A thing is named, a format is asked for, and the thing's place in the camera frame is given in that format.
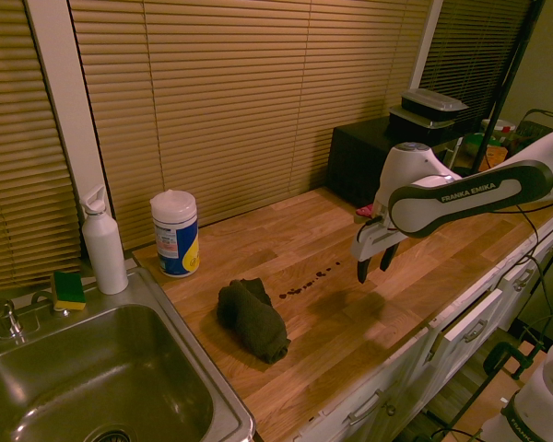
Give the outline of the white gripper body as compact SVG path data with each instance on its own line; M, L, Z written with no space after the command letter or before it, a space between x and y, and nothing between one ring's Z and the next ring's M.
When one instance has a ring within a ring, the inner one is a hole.
M351 254L359 262L369 260L404 239L404 234L394 224L388 227L380 215L367 221L356 234L351 245Z

